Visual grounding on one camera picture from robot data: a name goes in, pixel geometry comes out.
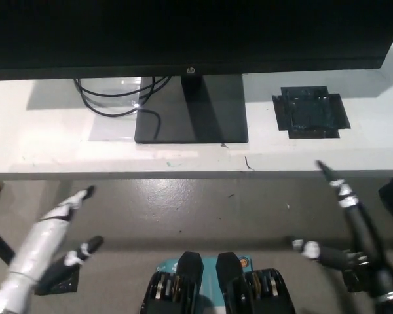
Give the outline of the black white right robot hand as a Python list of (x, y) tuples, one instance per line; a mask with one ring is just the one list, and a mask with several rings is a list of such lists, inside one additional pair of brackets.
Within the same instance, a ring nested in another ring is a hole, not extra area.
[(327, 247), (317, 240), (293, 238), (292, 248), (305, 258), (339, 270), (350, 292), (364, 291), (373, 297), (393, 291), (393, 266), (368, 210), (347, 181), (323, 161), (316, 165), (336, 194), (337, 203), (351, 234), (351, 248)]

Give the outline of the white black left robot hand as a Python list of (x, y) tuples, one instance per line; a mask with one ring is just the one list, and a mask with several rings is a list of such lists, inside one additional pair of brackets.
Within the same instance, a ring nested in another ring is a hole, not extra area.
[(71, 277), (102, 246), (103, 237), (97, 235), (53, 261), (78, 210), (94, 190), (89, 186), (78, 191), (33, 225), (10, 263), (2, 287), (48, 290)]

